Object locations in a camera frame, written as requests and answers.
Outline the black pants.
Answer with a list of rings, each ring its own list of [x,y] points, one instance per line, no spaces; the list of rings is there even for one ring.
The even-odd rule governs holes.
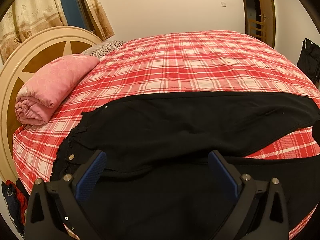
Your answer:
[[[50,179],[102,150],[107,164],[83,210],[103,239],[210,239],[234,205],[209,169],[217,150],[240,173],[280,180],[292,229],[319,202],[319,157],[249,155],[318,119],[312,99],[289,93],[128,96],[82,114],[57,150]]]

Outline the pile of colourful clothes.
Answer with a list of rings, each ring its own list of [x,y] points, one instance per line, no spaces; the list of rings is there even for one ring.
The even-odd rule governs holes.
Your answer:
[[[25,239],[25,212],[28,200],[12,181],[2,182],[2,194],[12,223],[18,234]]]

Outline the folded pink blanket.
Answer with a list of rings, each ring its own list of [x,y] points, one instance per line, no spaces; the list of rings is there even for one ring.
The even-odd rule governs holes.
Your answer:
[[[23,125],[48,123],[73,88],[99,62],[95,56],[72,54],[43,66],[17,93],[17,120]]]

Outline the cream wooden headboard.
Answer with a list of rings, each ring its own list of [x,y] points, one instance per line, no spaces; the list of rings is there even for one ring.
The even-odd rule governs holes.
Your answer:
[[[101,42],[97,35],[86,29],[58,26],[26,39],[9,56],[1,70],[1,180],[18,179],[12,159],[12,136],[21,125],[15,115],[15,100],[20,88],[50,61],[81,53]]]

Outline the black bag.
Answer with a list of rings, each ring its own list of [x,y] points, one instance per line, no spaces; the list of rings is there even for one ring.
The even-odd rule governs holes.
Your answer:
[[[297,62],[297,67],[315,85],[319,82],[319,45],[313,43],[308,38],[303,40],[302,50]]]

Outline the striped grey pillow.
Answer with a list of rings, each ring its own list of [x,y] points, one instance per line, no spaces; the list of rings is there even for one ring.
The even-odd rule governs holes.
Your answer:
[[[101,42],[100,44],[96,44],[84,50],[81,54],[95,56],[100,59],[105,55],[113,52],[123,44],[124,44],[124,41],[120,41],[120,40],[104,41],[104,42]]]

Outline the red plaid bed sheet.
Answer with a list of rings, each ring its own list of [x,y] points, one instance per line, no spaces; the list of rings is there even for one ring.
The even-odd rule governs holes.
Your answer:
[[[51,120],[13,136],[14,163],[27,192],[48,180],[58,146],[82,112],[125,96],[186,91],[284,92],[319,102],[319,90],[285,56],[248,35],[210,30],[128,41],[75,87]]]

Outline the dark blue window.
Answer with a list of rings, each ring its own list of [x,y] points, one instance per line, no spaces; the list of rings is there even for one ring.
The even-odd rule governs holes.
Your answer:
[[[90,30],[81,0],[61,0],[68,25]]]

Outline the beige floral right curtain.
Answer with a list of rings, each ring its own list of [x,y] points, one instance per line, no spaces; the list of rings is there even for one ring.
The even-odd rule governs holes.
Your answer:
[[[84,0],[84,2],[93,24],[95,34],[101,40],[111,38],[114,35],[114,31],[99,0]]]

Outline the beige floral curtain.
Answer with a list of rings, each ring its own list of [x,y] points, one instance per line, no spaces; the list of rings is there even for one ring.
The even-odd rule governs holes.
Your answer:
[[[93,24],[95,34],[101,40],[111,38],[114,35],[114,31],[99,0],[84,0],[84,2]]]
[[[67,25],[61,0],[15,0],[1,20],[1,59],[32,35],[51,27]]]

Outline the beige floral left curtain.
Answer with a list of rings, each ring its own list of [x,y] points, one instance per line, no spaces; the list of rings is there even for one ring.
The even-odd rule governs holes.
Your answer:
[[[32,35],[51,27],[67,25],[61,0],[15,0],[1,20],[1,59]]]

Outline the brown wooden door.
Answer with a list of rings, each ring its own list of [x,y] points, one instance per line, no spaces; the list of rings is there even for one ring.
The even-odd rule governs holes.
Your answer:
[[[276,38],[274,0],[243,0],[243,2],[246,34],[273,48]]]

